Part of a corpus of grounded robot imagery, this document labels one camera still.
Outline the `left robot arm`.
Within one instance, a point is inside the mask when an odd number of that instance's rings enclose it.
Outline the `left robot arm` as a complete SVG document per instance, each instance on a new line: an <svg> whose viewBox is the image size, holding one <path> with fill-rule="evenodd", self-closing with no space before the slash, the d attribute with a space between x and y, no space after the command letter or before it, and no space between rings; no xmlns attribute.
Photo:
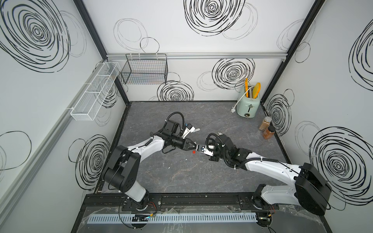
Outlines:
<svg viewBox="0 0 373 233"><path fill-rule="evenodd" d="M140 163L168 146L184 151L195 150L197 145L187 138L198 132L192 124L186 124L180 112L171 113L163 127L150 138L133 146L117 146L104 167L101 178L133 201L140 203L146 199L148 191L137 181Z"/></svg>

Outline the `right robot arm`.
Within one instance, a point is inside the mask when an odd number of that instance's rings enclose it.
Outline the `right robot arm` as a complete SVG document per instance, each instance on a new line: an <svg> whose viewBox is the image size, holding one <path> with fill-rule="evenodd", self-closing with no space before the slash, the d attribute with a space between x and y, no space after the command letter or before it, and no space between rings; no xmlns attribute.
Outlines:
<svg viewBox="0 0 373 233"><path fill-rule="evenodd" d="M252 196L255 207L264 205L298 205L317 216L324 216L329 209L332 187L311 164L293 165L266 158L252 150L238 148L224 134L209 134L197 150L212 160L221 158L235 170L258 172L281 181L283 185L261 184Z"/></svg>

